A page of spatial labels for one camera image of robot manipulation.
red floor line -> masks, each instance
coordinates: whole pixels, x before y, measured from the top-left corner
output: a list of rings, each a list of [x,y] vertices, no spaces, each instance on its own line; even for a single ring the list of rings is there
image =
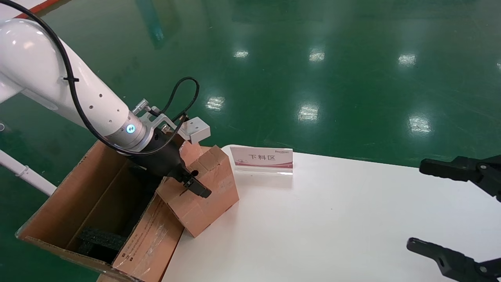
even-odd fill
[[[47,0],[47,1],[40,3],[40,4],[36,5],[35,7],[31,8],[30,11],[32,11],[33,13],[38,13],[41,10],[47,8],[48,6],[55,4],[57,1],[59,1],[59,0]],[[26,19],[26,18],[28,18],[28,16],[26,16],[26,14],[20,14],[16,18],[17,19]]]

cardboard box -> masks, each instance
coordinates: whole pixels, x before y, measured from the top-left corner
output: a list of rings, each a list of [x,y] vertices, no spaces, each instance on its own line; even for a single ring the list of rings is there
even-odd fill
[[[212,194],[207,199],[187,191],[172,178],[165,178],[156,192],[186,230],[197,237],[238,202],[238,192],[229,157],[217,146],[204,152],[190,165],[187,163],[187,167],[190,171],[198,170],[196,178],[211,189]]]
[[[192,151],[181,151],[189,162],[202,153],[197,145],[185,148]],[[158,282],[183,226],[154,193],[156,186],[144,195],[144,183],[132,166],[97,142],[16,236],[118,281]],[[127,238],[112,261],[76,253],[82,242],[78,235],[86,227]]]

blue indicator light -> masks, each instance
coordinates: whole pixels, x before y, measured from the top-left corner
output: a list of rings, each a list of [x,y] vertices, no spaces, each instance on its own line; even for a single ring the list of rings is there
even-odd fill
[[[127,126],[127,133],[134,133],[136,131],[136,127],[133,124],[129,124]]]

white robotic arm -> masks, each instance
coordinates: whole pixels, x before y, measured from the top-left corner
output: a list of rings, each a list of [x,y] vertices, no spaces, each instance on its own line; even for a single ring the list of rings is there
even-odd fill
[[[80,79],[75,87],[85,116],[102,136],[114,134],[113,142],[118,146],[130,149],[136,145],[132,142],[143,129],[139,118],[71,48],[62,43],[75,77]],[[0,46],[0,102],[20,92],[85,127],[71,98],[68,82],[63,80],[66,70],[61,56],[38,24],[20,19],[1,23]],[[127,131],[129,124],[135,127],[132,133],[129,133],[131,127]],[[119,132],[123,132],[121,138],[117,138]]]
[[[91,132],[113,149],[128,153],[124,155],[152,174],[174,177],[195,194],[208,197],[210,190],[195,178],[196,173],[186,169],[178,147],[169,141],[172,135],[178,133],[184,139],[197,143],[210,136],[209,126],[197,117],[176,126],[156,107],[149,108],[144,99],[130,111],[70,47],[61,43],[71,62],[74,77],[78,78],[75,91],[83,117],[97,134]],[[12,19],[0,23],[0,103],[22,93],[60,116],[86,127],[75,107],[69,82],[65,80],[67,65],[59,50],[46,30],[35,22]],[[149,112],[137,117],[136,114],[145,108]],[[173,128],[171,136],[158,128],[162,123]]]

green epoxy floor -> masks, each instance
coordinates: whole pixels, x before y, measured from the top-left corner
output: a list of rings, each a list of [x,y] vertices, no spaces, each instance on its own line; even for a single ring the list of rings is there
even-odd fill
[[[43,19],[130,107],[162,106],[179,78],[197,78],[203,145],[413,167],[501,153],[498,0],[61,3]],[[55,184],[95,141],[21,95],[0,104],[0,121],[0,149]],[[4,168],[0,179],[0,280],[94,280],[14,238],[46,196]]]

